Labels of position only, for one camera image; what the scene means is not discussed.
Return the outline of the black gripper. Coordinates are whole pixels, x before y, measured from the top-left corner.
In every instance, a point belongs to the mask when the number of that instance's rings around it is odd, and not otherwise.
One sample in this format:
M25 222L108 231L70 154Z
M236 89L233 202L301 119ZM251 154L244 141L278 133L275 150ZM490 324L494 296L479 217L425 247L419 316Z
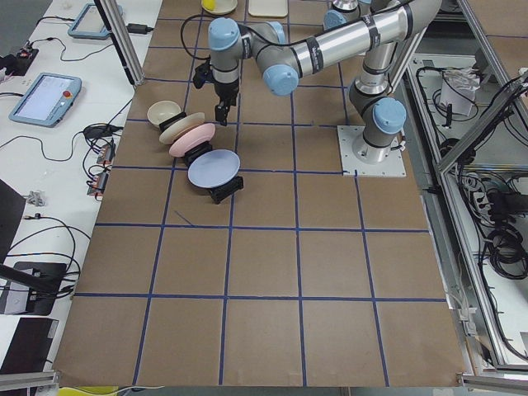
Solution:
M239 79L236 78L232 82L214 81L214 91L219 98L219 104L214 108L215 119L220 125L226 126L229 107L237 105Z

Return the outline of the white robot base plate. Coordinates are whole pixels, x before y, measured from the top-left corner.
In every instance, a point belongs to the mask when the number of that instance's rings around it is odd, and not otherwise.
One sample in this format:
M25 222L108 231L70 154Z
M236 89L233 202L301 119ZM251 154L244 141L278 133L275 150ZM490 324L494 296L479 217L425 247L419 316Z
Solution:
M337 140L342 174L349 177L406 177L398 136L390 146L374 148L364 141L363 125L339 125Z

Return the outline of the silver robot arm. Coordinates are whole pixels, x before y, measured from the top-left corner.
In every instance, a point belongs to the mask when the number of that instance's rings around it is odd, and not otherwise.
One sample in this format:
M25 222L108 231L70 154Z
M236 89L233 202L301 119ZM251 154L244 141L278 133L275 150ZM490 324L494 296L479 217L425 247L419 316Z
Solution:
M394 4L390 0L333 0L323 18L323 29L328 31Z
M335 2L331 12L341 23L294 43L285 42L282 25L275 21L243 25L216 18L208 28L210 55L196 68L193 83L196 88L213 83L219 98L215 119L226 125L237 101L242 60L254 59L268 89L284 97L301 78L363 54L361 74L351 82L349 98L365 126L352 149L363 163L381 163L407 118L403 104L388 93L395 50L398 43L417 38L440 6L438 1L389 1L373 12L361 12L356 1Z

